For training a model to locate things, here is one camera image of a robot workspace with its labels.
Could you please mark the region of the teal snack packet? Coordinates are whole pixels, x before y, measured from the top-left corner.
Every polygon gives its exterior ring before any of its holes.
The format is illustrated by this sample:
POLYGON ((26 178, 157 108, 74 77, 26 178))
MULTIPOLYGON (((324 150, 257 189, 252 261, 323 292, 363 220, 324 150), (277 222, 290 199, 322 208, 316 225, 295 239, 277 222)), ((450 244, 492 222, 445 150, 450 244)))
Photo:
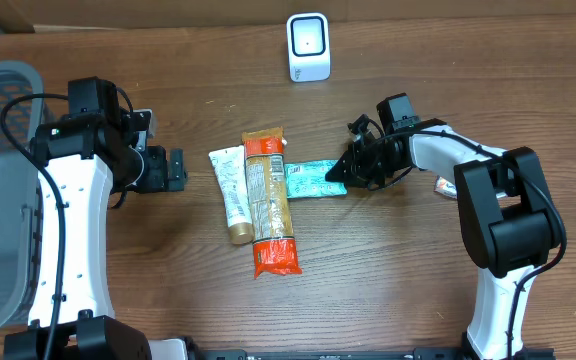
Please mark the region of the teal snack packet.
POLYGON ((326 174, 335 164, 335 160, 285 164, 287 198, 345 196, 347 189, 343 183, 329 182, 325 179, 326 174))

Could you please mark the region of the white tube gold cap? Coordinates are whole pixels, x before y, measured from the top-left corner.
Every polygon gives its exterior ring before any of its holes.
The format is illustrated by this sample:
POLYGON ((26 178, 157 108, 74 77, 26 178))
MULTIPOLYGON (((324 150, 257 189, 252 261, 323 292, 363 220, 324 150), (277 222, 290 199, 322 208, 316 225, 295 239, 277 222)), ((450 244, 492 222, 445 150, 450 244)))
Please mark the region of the white tube gold cap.
POLYGON ((209 153, 217 182, 222 192, 230 241, 244 245, 254 240, 250 213, 244 146, 215 150, 209 153))

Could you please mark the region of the red white small packet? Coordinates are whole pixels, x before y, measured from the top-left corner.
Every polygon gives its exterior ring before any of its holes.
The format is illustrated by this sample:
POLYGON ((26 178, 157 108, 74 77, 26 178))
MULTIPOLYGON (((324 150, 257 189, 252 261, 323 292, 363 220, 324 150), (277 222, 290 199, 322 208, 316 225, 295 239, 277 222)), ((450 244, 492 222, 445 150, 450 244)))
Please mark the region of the red white small packet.
POLYGON ((434 191, 451 199, 457 198, 456 186, 441 176, 436 178, 434 191))

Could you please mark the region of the orange pasta packet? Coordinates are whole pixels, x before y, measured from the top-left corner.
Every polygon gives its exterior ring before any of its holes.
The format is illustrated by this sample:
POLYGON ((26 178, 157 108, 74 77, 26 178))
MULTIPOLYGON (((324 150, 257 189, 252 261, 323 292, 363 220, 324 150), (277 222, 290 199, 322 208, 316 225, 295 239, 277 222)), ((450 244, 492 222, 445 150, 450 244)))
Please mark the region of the orange pasta packet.
POLYGON ((298 275, 302 269, 287 198, 284 129, 244 132, 242 142, 254 229, 254 276, 298 275))

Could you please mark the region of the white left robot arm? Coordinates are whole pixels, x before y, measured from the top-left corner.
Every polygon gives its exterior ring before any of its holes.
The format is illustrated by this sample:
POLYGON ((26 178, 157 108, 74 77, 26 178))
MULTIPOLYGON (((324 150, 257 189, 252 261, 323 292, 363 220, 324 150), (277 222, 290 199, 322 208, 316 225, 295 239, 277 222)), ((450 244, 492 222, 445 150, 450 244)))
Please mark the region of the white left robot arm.
POLYGON ((68 112, 15 148, 37 169, 42 195, 39 284, 27 330, 6 336, 7 359, 186 359, 185 340, 149 340, 115 318, 107 266, 109 198, 180 192, 183 152, 148 145, 150 109, 109 80, 73 80, 68 112))

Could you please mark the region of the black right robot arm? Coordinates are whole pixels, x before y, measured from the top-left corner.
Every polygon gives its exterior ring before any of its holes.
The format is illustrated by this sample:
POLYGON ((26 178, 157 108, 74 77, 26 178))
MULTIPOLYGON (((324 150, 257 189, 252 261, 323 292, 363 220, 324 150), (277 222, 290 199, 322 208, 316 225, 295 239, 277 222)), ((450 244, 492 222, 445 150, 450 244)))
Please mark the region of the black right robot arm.
POLYGON ((567 236, 541 164, 528 147, 489 147, 437 118, 422 120, 404 93, 350 123, 354 138, 327 173, 329 182, 377 191, 413 169, 431 171, 456 188, 464 247, 478 268, 472 320, 456 359, 552 359, 529 349, 522 324, 535 278, 557 265, 567 236))

